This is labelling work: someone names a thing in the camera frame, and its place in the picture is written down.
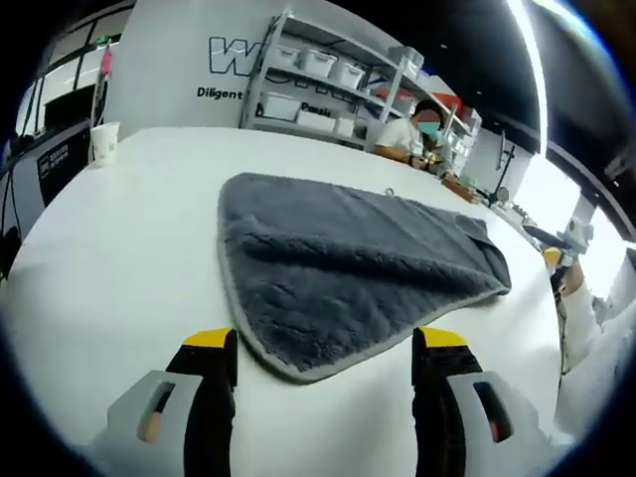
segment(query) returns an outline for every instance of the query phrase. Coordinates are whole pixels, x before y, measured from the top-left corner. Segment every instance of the ceiling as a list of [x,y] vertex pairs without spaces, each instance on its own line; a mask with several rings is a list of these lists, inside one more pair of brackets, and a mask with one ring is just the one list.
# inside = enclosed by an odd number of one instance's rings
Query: ceiling
[[[117,3],[89,2],[80,16]],[[528,53],[505,0],[425,0],[417,11],[404,4],[378,8],[370,2],[332,0],[357,14],[403,44],[415,47],[425,57],[430,73],[440,75],[462,98],[484,116],[484,125],[529,151],[538,151],[535,137],[511,127],[505,118],[539,130],[539,111],[533,71]],[[621,176],[620,187],[604,174],[628,140],[629,105],[616,99],[592,65],[580,41],[565,31],[547,10],[526,1],[537,38],[546,80],[549,106],[549,140],[576,158],[596,176],[636,224],[636,174]],[[636,1],[576,0],[574,2],[609,45],[617,64],[636,84]],[[579,182],[585,194],[595,199],[595,187],[584,175],[550,151],[549,159]],[[618,218],[602,200],[599,204],[613,219]]]

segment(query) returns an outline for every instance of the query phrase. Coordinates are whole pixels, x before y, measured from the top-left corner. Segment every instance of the window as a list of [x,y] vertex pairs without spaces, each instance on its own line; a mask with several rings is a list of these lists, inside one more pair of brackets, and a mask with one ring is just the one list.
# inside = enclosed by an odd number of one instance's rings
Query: window
[[537,225],[551,234],[562,232],[572,217],[580,187],[545,157],[534,156],[515,196]]
[[132,10],[123,10],[119,13],[99,19],[90,36],[89,42],[94,43],[98,38],[104,35],[119,35],[123,32],[123,28],[126,26],[131,11]]
[[589,291],[607,299],[625,259],[625,243],[601,209],[596,209],[590,223],[594,226],[594,238],[587,253],[580,257],[580,266]]
[[89,31],[90,25],[86,25],[81,27],[79,30],[61,37],[51,54],[49,65],[82,48],[86,44],[86,38],[88,37]]
[[[43,81],[38,79],[35,84],[32,84],[29,89],[27,89],[22,98],[22,102],[20,103],[20,108],[18,109],[18,117],[16,118],[16,132],[18,135],[22,134],[24,130],[25,134],[35,135],[36,133],[36,110],[38,108],[38,95],[40,94],[40,89],[42,88]],[[31,114],[27,120],[27,112],[29,110],[29,101],[31,100],[31,94],[33,93],[33,88],[36,89],[35,95],[33,96],[33,105],[31,106]],[[43,124],[44,117],[40,115],[39,118],[39,126]]]
[[48,73],[44,79],[42,100],[40,101],[40,126],[44,124],[45,106],[49,101],[73,90],[79,60],[72,60]]
[[101,67],[101,59],[106,51],[105,48],[88,52],[83,56],[81,70],[79,71],[78,88],[95,84],[99,68]]

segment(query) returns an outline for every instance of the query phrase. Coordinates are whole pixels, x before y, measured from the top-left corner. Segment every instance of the shelf rack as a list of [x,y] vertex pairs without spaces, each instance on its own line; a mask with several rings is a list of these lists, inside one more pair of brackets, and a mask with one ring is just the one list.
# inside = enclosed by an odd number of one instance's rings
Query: shelf rack
[[[279,44],[282,35],[304,40],[318,47],[329,49],[336,54],[366,66],[367,73],[362,79],[361,85],[358,89],[353,89],[329,78],[312,75],[298,68],[286,68],[274,65],[272,63],[272,52]],[[373,71],[377,71],[391,80],[389,94],[386,100],[363,91]],[[369,47],[341,33],[335,32],[323,25],[296,18],[291,10],[287,8],[281,15],[271,18],[269,22],[267,32],[265,33],[265,37],[258,51],[258,56],[256,57],[256,63],[248,80],[240,114],[239,127],[245,129],[289,131],[291,133],[298,133],[299,135],[309,135],[325,140],[341,142],[353,147],[360,147],[361,145],[364,147],[364,139],[340,136],[321,130],[312,130],[309,127],[300,126],[289,121],[256,117],[256,107],[260,101],[265,78],[267,74],[276,74],[278,76],[304,80],[336,90],[349,96],[356,105],[367,104],[377,107],[382,111],[380,114],[381,123],[386,123],[390,115],[394,117],[406,117],[406,114],[391,107],[398,90],[403,88],[413,94],[417,99],[430,98],[439,104],[449,117],[450,127],[456,132],[460,134],[471,132],[468,126],[455,116],[454,110],[450,110],[439,101],[434,94],[425,90],[416,81],[409,78],[405,74],[405,71],[406,59],[402,59],[400,64],[397,65],[384,55],[375,52]]]

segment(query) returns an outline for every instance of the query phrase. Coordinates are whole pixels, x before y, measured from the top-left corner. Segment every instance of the face mask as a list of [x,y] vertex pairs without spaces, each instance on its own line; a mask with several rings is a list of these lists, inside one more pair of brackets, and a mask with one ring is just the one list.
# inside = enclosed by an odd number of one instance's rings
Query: face mask
[[424,134],[431,135],[439,129],[439,122],[418,122],[417,129]]

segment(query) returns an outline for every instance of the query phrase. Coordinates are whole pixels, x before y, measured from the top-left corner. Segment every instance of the gray towel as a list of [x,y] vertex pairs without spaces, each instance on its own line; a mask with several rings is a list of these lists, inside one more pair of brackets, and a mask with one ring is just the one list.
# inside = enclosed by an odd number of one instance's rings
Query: gray towel
[[249,347],[303,383],[511,288],[483,221],[283,177],[240,174],[225,183],[219,252]]

